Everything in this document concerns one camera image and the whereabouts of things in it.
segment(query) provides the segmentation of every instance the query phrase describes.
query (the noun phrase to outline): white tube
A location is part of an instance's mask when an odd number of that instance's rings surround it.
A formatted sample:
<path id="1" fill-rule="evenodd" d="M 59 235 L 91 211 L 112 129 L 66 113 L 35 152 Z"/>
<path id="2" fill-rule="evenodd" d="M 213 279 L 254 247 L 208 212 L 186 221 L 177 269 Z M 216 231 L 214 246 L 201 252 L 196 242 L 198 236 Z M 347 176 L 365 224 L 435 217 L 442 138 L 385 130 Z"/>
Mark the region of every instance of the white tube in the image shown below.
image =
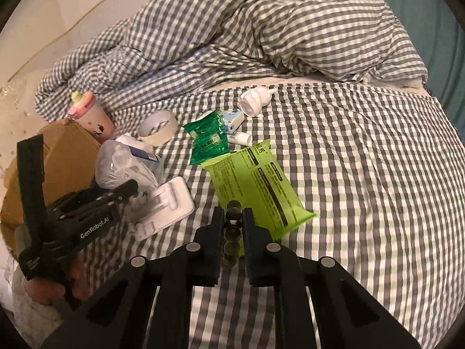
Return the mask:
<path id="1" fill-rule="evenodd" d="M 252 145 L 252 135 L 249 133 L 241 133 L 236 131 L 231 135 L 227 135 L 228 142 L 232 144 L 244 145 L 245 147 L 250 147 Z"/>

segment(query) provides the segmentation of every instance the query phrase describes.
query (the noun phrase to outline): white wall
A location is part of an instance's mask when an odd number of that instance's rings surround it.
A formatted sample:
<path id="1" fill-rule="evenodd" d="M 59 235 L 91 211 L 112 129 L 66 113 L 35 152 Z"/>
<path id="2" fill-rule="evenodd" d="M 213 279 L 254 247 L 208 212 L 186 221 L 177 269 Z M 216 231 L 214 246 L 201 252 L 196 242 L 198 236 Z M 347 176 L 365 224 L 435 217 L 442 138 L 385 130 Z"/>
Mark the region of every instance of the white wall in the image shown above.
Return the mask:
<path id="1" fill-rule="evenodd" d="M 0 33 L 0 85 L 102 0 L 22 0 Z"/>

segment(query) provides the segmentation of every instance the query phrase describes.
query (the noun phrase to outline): human hand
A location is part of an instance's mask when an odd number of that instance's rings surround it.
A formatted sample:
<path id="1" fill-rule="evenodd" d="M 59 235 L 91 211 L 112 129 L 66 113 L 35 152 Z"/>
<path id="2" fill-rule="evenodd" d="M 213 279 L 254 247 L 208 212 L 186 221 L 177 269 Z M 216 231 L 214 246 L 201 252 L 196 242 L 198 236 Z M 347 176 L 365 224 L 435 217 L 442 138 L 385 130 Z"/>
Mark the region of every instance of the human hand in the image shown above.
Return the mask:
<path id="1" fill-rule="evenodd" d="M 85 301 L 89 297 L 89 284 L 84 274 L 84 264 L 78 258 L 70 267 L 70 278 L 74 279 L 73 296 Z M 53 304 L 55 300 L 63 298 L 65 295 L 65 286 L 45 278 L 34 278 L 26 281 L 25 289 L 27 294 L 34 302 L 40 304 Z"/>

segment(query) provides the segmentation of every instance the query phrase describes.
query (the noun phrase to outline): checkered bed sheet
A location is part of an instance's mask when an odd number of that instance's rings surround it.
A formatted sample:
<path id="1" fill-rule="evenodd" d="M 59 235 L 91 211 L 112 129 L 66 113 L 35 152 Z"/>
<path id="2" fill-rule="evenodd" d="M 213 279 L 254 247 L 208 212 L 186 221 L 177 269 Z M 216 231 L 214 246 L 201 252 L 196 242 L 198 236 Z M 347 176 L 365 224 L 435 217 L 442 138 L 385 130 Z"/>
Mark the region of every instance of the checkered bed sheet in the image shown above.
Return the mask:
<path id="1" fill-rule="evenodd" d="M 176 97 L 115 113 L 134 133 L 155 110 L 180 125 L 236 108 L 245 89 Z M 434 97 L 347 83 L 279 85 L 264 117 L 241 131 L 272 152 L 306 209 L 318 214 L 282 239 L 299 256 L 334 257 L 425 349 L 465 301 L 465 150 Z M 95 289 L 132 256 L 165 256 L 209 223 L 218 205 L 208 172 L 189 166 L 183 129 L 160 147 L 166 176 L 182 176 L 196 210 L 145 241 L 125 225 L 85 251 Z M 215 288 L 194 288 L 190 348 L 273 348 L 273 289 L 251 288 L 243 261 Z"/>

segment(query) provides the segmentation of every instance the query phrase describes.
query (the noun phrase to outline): silver bolt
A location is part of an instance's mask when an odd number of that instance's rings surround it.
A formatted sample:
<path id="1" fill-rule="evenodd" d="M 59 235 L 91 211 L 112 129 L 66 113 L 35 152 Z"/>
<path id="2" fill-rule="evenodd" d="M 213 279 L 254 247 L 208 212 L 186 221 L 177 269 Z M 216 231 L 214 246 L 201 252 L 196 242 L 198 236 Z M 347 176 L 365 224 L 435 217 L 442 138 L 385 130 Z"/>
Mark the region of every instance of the silver bolt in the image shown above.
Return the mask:
<path id="1" fill-rule="evenodd" d="M 185 246 L 185 249 L 187 249 L 189 252 L 196 252 L 201 248 L 201 245 L 199 243 L 196 243 L 194 241 L 190 242 Z"/>
<path id="2" fill-rule="evenodd" d="M 325 268 L 332 268 L 334 265 L 336 265 L 336 261 L 334 261 L 331 257 L 323 257 L 321 259 L 321 264 Z"/>
<path id="3" fill-rule="evenodd" d="M 145 261 L 146 259 L 143 258 L 142 256 L 137 256 L 131 260 L 131 265 L 134 266 L 135 268 L 140 268 L 141 266 L 145 264 Z"/>
<path id="4" fill-rule="evenodd" d="M 281 246 L 278 243 L 268 243 L 267 250 L 269 252 L 279 252 L 281 250 Z"/>

